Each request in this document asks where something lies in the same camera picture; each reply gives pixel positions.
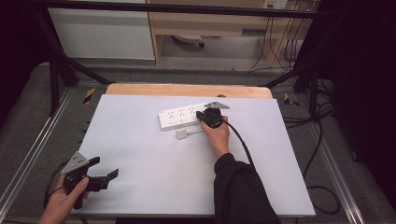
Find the human hand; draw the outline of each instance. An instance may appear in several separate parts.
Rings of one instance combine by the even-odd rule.
[[[223,116],[222,118],[228,121],[227,116]],[[220,158],[222,155],[230,152],[230,149],[228,149],[230,130],[226,123],[223,122],[218,128],[212,129],[201,121],[201,128],[206,133],[209,144],[215,151],[217,158]]]
[[[67,216],[72,211],[73,205],[76,202],[79,195],[84,193],[84,198],[87,198],[88,192],[84,192],[87,188],[89,179],[85,177],[82,179],[76,187],[67,195],[62,186],[64,185],[64,175],[58,180],[56,184],[55,192],[49,198],[49,203],[43,216],[40,218],[39,224],[61,224],[64,223]]]

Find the power strip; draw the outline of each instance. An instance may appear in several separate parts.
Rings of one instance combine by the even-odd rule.
[[[161,131],[165,132],[198,124],[199,120],[196,112],[204,111],[206,104],[186,105],[160,111],[158,116],[160,117]]]

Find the black sleeve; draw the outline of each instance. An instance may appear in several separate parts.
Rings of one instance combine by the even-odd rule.
[[[216,224],[280,223],[252,166],[227,153],[216,162],[215,173]]]

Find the white cable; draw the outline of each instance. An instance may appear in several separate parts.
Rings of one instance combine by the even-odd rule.
[[[197,132],[201,132],[201,131],[202,131],[201,128],[188,129],[188,130],[186,130],[185,128],[182,128],[182,129],[177,129],[176,134],[177,134],[178,140],[181,140],[183,138],[186,138],[187,134],[197,133]]]

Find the white table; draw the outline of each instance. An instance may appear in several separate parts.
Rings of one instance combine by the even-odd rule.
[[[208,216],[214,214],[215,155],[204,133],[177,140],[161,132],[158,111],[219,101],[250,150],[268,198],[280,217],[315,211],[291,148],[276,100],[186,96],[103,95],[79,152],[101,162],[89,175],[120,168],[108,189],[90,194],[76,215],[113,217]],[[248,161],[231,131],[230,149]]]

